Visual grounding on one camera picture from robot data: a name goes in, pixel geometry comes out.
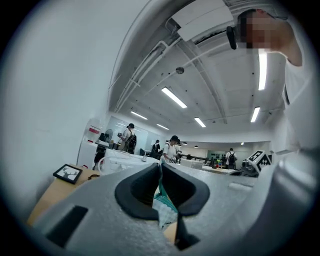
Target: black picture frame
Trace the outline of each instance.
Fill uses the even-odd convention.
[[[64,174],[64,175],[62,175],[62,173],[59,173],[60,171],[66,171],[66,170],[64,170],[64,169],[73,169],[74,171],[73,172],[75,172],[76,174],[72,174],[72,173],[69,173],[69,174]],[[63,180],[63,181],[65,181],[65,182],[69,182],[69,183],[71,183],[71,184],[75,184],[76,182],[77,182],[77,180],[79,179],[79,176],[81,175],[81,173],[82,173],[82,169],[79,169],[79,168],[76,168],[76,167],[73,167],[73,166],[71,166],[71,165],[69,165],[69,164],[65,164],[64,166],[62,166],[61,168],[59,168],[58,170],[56,170],[54,173],[53,173],[53,176],[54,177],[57,177],[58,179],[61,179],[61,180]]]

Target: ceiling duct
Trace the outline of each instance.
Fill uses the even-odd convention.
[[[234,26],[234,17],[223,0],[196,0],[172,16],[181,27],[177,33],[184,41],[198,41],[206,35]]]

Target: black cap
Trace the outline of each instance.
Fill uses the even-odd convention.
[[[129,123],[129,125],[127,126],[127,128],[131,127],[132,129],[135,128],[135,125],[133,123]]]
[[[175,142],[178,142],[179,141],[179,138],[177,135],[173,135],[170,139],[170,141],[175,141]]]

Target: fan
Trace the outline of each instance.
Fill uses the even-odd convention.
[[[113,134],[114,132],[111,129],[106,130],[106,132],[104,133],[105,142],[110,142]]]

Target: glass wall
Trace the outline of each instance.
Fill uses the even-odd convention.
[[[112,130],[112,140],[114,143],[120,142],[118,133],[124,133],[127,129],[128,123],[120,120],[116,117],[111,117],[109,123],[106,127],[106,130]],[[160,140],[160,148],[162,149],[165,146],[165,138],[161,137],[153,132],[142,129],[141,127],[135,126],[134,133],[136,135],[136,146],[134,150],[135,155],[140,154],[140,149],[151,151],[152,145],[156,140]]]

